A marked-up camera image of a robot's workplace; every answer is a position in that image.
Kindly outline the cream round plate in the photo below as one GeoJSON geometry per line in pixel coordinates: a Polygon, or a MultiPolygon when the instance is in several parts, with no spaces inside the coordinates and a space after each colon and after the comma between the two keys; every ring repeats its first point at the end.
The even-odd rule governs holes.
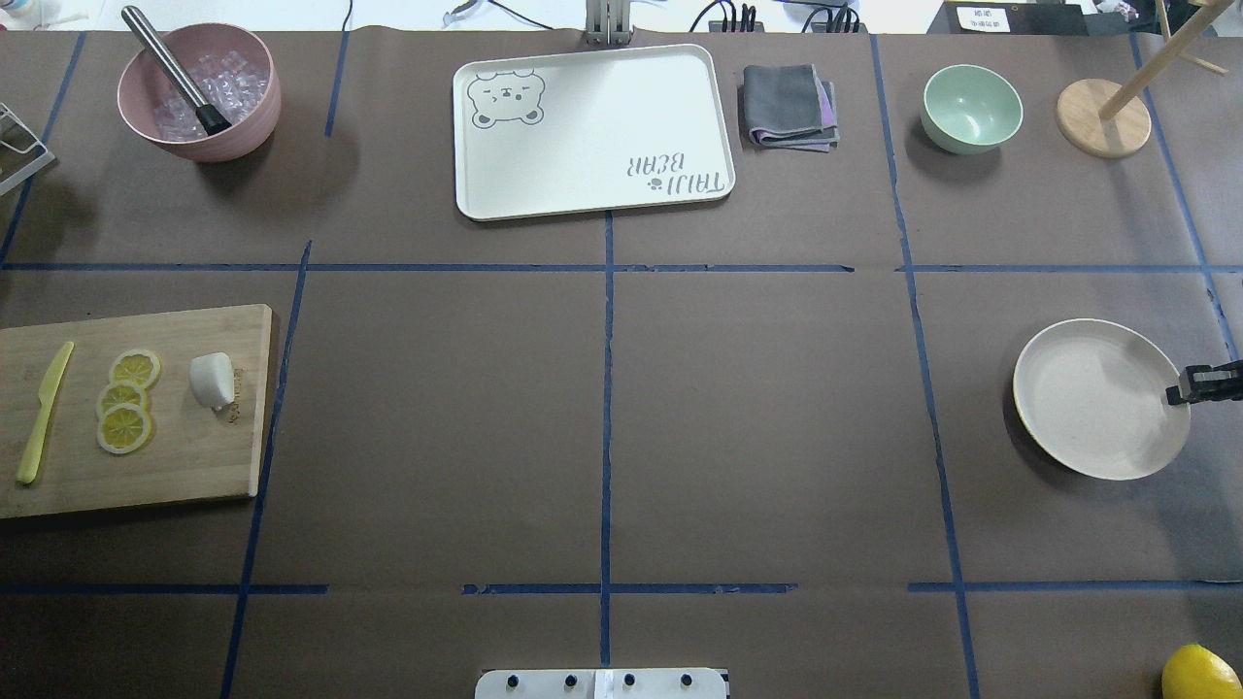
{"type": "Polygon", "coordinates": [[[1190,439],[1190,407],[1168,404],[1178,372],[1122,323],[1066,318],[1030,337],[1014,364],[1022,425],[1062,465],[1101,481],[1137,481],[1190,439]]]}

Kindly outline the white bear tray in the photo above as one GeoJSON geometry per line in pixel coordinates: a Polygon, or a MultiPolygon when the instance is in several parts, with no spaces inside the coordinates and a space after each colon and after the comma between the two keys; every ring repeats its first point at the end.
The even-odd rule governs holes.
{"type": "Polygon", "coordinates": [[[713,201],[736,184],[696,44],[470,62],[452,109],[454,200],[476,221],[713,201]]]}

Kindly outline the wooden mug stand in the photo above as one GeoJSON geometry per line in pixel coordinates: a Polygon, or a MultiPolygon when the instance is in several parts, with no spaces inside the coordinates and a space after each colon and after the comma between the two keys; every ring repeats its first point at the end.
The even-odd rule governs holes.
{"type": "Polygon", "coordinates": [[[1198,6],[1185,26],[1163,39],[1162,49],[1127,80],[1079,80],[1066,85],[1057,100],[1057,126],[1071,146],[1086,154],[1120,159],[1141,150],[1154,133],[1154,117],[1142,92],[1176,58],[1185,57],[1190,45],[1226,12],[1233,1],[1195,1],[1198,6]]]}

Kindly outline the lower yellow lemon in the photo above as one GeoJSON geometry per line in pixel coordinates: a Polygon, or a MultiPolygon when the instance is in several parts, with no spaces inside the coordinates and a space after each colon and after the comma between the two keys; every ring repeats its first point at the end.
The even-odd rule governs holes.
{"type": "Polygon", "coordinates": [[[1161,698],[1242,698],[1242,682],[1213,650],[1183,646],[1163,662],[1161,698]]]}

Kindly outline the green bowl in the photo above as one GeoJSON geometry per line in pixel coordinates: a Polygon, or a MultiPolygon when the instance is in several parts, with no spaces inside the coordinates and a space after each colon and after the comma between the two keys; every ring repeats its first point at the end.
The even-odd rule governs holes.
{"type": "Polygon", "coordinates": [[[1025,107],[999,73],[978,65],[950,65],[924,85],[921,126],[941,150],[989,153],[1021,132],[1025,107]]]}

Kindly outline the grey folded cloth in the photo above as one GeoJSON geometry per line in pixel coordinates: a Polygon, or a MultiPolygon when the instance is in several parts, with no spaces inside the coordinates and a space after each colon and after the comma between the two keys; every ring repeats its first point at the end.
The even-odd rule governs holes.
{"type": "Polygon", "coordinates": [[[839,146],[837,88],[815,66],[750,65],[742,96],[743,126],[755,146],[820,153],[839,146]]]}

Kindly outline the bamboo cutting board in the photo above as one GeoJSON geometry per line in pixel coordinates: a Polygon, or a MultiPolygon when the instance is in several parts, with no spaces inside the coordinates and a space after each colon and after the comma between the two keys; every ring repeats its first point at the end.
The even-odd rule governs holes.
{"type": "Polygon", "coordinates": [[[254,498],[272,345],[262,303],[4,330],[2,517],[254,498]]]}

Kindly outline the pink bowl with ice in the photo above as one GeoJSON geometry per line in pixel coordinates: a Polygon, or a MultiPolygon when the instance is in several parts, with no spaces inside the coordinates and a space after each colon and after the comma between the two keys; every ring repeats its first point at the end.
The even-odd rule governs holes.
{"type": "Polygon", "coordinates": [[[162,36],[191,80],[200,102],[181,95],[150,52],[121,72],[121,118],[139,136],[191,162],[229,162],[257,150],[283,111],[273,56],[254,32],[201,22],[162,36]]]}

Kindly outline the steel muddler black tip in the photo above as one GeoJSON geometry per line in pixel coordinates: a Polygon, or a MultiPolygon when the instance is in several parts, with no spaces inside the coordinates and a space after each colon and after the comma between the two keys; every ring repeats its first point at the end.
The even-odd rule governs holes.
{"type": "Polygon", "coordinates": [[[214,136],[229,129],[231,127],[230,119],[208,100],[195,80],[191,80],[186,67],[172,53],[145,14],[138,6],[126,5],[121,7],[121,19],[137,37],[142,49],[150,53],[150,61],[160,68],[175,92],[191,108],[191,113],[195,114],[205,133],[214,136]]]}

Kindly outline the top lemon slice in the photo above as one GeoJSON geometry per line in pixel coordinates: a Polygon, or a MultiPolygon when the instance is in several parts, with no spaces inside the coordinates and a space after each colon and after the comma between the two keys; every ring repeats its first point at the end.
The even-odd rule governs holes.
{"type": "Polygon", "coordinates": [[[108,372],[111,382],[128,382],[140,389],[150,389],[162,376],[163,363],[150,350],[126,350],[117,354],[108,372]]]}

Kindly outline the lemon slice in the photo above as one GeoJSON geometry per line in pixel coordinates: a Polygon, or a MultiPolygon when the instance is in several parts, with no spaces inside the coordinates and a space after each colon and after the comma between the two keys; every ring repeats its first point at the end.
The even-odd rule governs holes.
{"type": "Polygon", "coordinates": [[[126,350],[117,354],[108,372],[111,382],[128,382],[140,389],[150,389],[162,376],[163,363],[150,350],[126,350]]]}
{"type": "Polygon", "coordinates": [[[112,408],[121,404],[133,405],[138,409],[150,408],[150,396],[143,386],[131,381],[112,381],[99,392],[96,399],[96,415],[98,420],[112,408]]]}
{"type": "Polygon", "coordinates": [[[96,442],[111,455],[126,455],[145,447],[152,432],[150,412],[121,404],[98,420],[96,442]]]}

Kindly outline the bottom lemon slice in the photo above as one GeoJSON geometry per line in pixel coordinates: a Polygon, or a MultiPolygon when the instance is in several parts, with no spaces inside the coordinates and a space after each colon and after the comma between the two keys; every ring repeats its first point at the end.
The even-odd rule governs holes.
{"type": "Polygon", "coordinates": [[[121,404],[98,420],[96,442],[111,455],[126,455],[145,447],[152,432],[150,412],[121,404]]]}

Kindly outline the middle lemon slice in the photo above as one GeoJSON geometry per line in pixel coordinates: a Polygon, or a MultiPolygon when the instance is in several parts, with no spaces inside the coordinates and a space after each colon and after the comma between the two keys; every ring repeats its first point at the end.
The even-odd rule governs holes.
{"type": "Polygon", "coordinates": [[[138,409],[150,408],[150,396],[143,386],[131,381],[112,381],[99,392],[96,399],[96,415],[98,420],[112,408],[121,404],[133,405],[138,409]]]}

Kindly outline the yellow plastic knife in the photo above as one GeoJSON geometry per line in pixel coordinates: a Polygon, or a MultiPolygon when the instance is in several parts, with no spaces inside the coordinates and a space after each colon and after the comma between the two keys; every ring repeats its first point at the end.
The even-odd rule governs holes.
{"type": "Polygon", "coordinates": [[[53,413],[58,386],[63,381],[65,371],[68,367],[72,354],[75,354],[75,341],[67,341],[58,347],[57,353],[50,359],[44,381],[40,381],[37,386],[39,412],[22,456],[19,460],[17,474],[15,475],[17,485],[29,486],[37,479],[41,463],[44,463],[44,448],[48,437],[50,415],[53,413]]]}

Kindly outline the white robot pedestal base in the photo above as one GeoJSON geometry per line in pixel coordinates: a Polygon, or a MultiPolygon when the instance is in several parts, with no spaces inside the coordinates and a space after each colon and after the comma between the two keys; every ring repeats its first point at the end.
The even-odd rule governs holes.
{"type": "Polygon", "coordinates": [[[707,667],[497,669],[475,698],[728,698],[728,673],[707,667]]]}

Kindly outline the aluminium frame post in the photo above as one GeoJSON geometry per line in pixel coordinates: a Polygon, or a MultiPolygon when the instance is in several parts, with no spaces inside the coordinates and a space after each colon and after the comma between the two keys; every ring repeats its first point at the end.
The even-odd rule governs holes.
{"type": "Polygon", "coordinates": [[[630,0],[587,0],[585,44],[626,46],[633,40],[630,0]]]}

